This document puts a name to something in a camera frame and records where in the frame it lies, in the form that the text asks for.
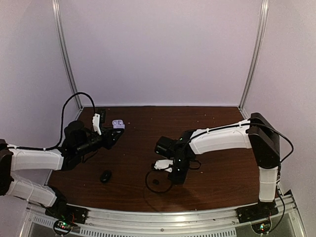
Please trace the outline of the lilac earbud charging case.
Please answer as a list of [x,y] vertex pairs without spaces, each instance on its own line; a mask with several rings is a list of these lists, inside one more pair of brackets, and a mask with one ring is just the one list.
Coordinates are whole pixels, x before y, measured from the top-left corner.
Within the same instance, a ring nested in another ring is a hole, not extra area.
[[112,121],[112,125],[114,129],[125,129],[125,124],[121,119],[115,119]]

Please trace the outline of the black oval charging case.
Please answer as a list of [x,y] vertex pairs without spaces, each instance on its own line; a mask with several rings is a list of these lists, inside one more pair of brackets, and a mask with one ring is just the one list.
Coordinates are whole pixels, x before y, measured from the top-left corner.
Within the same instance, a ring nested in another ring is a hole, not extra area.
[[100,175],[100,182],[105,184],[109,182],[109,180],[112,177],[112,172],[110,170],[105,170],[101,175]]

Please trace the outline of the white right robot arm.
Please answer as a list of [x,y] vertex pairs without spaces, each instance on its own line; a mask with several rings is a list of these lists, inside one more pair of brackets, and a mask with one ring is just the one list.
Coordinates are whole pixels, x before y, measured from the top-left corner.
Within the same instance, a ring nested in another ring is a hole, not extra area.
[[163,158],[152,167],[168,172],[172,184],[183,184],[190,163],[197,155],[229,149],[251,149],[259,168],[259,203],[254,205],[253,214],[263,218],[272,210],[275,199],[281,164],[279,140],[279,134],[271,124],[260,113],[252,113],[249,119],[230,125],[184,131],[177,140],[160,137],[155,153]]

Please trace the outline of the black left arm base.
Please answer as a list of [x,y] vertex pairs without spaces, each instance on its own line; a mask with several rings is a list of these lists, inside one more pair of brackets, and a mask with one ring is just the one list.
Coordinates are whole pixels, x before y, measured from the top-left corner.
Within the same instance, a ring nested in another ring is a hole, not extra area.
[[85,224],[88,209],[68,205],[66,197],[56,187],[48,187],[54,191],[56,200],[50,207],[43,206],[45,208],[45,214],[55,217],[67,224],[73,223],[75,226],[76,223]]

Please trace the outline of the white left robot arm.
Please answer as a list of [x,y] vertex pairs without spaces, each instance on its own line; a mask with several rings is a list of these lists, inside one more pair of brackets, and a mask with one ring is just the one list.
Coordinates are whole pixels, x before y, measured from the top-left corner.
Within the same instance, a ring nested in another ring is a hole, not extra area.
[[68,171],[84,161],[84,156],[100,148],[111,149],[123,135],[125,125],[122,120],[114,120],[113,127],[94,125],[85,128],[82,121],[73,121],[64,129],[62,146],[49,149],[29,150],[9,146],[0,141],[0,194],[37,202],[51,210],[60,219],[71,215],[66,199],[57,189],[40,185],[20,177],[17,170],[50,169]]

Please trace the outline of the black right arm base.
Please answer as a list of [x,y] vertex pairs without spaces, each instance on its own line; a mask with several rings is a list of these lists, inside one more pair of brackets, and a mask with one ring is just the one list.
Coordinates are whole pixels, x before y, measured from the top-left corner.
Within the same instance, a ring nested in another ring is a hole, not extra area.
[[253,222],[278,214],[276,201],[261,202],[257,204],[239,207],[236,210],[239,223]]

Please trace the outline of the right circuit board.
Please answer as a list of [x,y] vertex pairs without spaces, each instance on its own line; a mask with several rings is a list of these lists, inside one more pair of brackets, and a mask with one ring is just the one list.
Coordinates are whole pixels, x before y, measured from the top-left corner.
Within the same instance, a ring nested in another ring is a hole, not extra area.
[[259,234],[259,235],[269,232],[271,229],[271,226],[272,224],[271,224],[271,221],[269,220],[251,224],[251,227],[254,233]]

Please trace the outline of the circuit board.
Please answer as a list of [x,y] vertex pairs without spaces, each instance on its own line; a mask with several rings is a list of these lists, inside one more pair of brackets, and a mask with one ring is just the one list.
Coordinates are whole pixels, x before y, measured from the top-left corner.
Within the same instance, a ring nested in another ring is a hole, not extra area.
[[53,224],[53,230],[57,235],[67,235],[69,234],[73,229],[73,226],[70,224],[67,224],[66,222],[57,220]]
[[251,224],[251,227],[254,233],[259,234],[259,235],[269,232],[271,229],[271,226],[272,224],[271,224],[271,221],[269,220]]

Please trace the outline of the left circuit board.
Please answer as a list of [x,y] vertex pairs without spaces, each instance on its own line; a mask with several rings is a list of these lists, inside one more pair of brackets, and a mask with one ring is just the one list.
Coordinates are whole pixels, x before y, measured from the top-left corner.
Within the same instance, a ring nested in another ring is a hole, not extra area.
[[70,224],[67,224],[66,222],[57,220],[53,224],[53,230],[57,235],[67,235],[69,234],[73,229],[73,226]]

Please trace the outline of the left aluminium frame post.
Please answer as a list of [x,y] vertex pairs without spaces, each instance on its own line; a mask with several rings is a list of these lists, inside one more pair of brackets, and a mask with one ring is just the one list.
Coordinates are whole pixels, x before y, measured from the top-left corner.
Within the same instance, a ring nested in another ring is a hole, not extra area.
[[76,94],[78,92],[77,85],[73,76],[73,71],[70,63],[70,58],[66,46],[66,39],[64,35],[64,29],[62,24],[62,16],[60,11],[60,1],[52,0],[52,10],[55,19],[55,25],[57,30],[57,37],[60,45],[60,51],[62,55],[63,64],[66,71],[66,76],[69,82],[70,90],[72,94]]

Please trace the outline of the aluminium frame post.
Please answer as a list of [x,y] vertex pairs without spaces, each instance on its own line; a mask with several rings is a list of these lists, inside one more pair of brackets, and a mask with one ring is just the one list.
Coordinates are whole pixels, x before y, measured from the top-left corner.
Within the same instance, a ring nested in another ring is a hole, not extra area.
[[257,34],[256,34],[256,39],[255,39],[255,44],[254,44],[254,49],[252,53],[252,58],[250,62],[250,67],[249,71],[247,74],[247,79],[245,83],[245,87],[242,93],[242,97],[239,103],[239,111],[242,114],[245,114],[245,103],[247,100],[247,97],[250,92],[250,87],[255,75],[255,70],[256,66],[259,61],[259,55],[260,55],[260,50],[262,47],[262,43],[264,40],[264,35],[266,31],[266,25],[267,25],[267,20],[268,20],[268,14],[269,14],[269,0],[262,0],[261,1],[261,9],[260,9],[260,15],[259,15],[259,23],[258,23],[258,28],[257,28]]
[[73,76],[73,71],[70,63],[70,58],[66,46],[66,39],[64,35],[64,29],[62,24],[62,16],[60,11],[60,1],[52,0],[52,10],[55,19],[55,25],[57,30],[57,37],[60,45],[60,51],[62,55],[63,64],[66,71],[66,76],[69,82],[70,90],[72,94],[76,94],[78,92],[77,85]]

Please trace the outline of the right aluminium frame post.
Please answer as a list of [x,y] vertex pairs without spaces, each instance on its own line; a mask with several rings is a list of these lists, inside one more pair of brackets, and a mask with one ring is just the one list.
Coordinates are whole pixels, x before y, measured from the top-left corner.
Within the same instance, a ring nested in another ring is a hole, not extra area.
[[258,28],[257,28],[257,34],[256,34],[256,39],[255,39],[255,44],[254,44],[254,49],[252,53],[252,58],[250,62],[250,67],[249,71],[247,74],[247,79],[245,83],[245,87],[242,93],[242,97],[239,103],[239,111],[242,114],[245,114],[245,103],[247,100],[247,97],[250,92],[250,87],[255,75],[255,70],[256,66],[259,61],[259,55],[260,55],[260,50],[262,47],[262,43],[264,40],[264,35],[266,31],[266,25],[267,25],[267,20],[268,20],[268,14],[269,14],[269,0],[262,0],[261,1],[261,9],[260,9],[260,15],[259,15],[259,23],[258,23]]

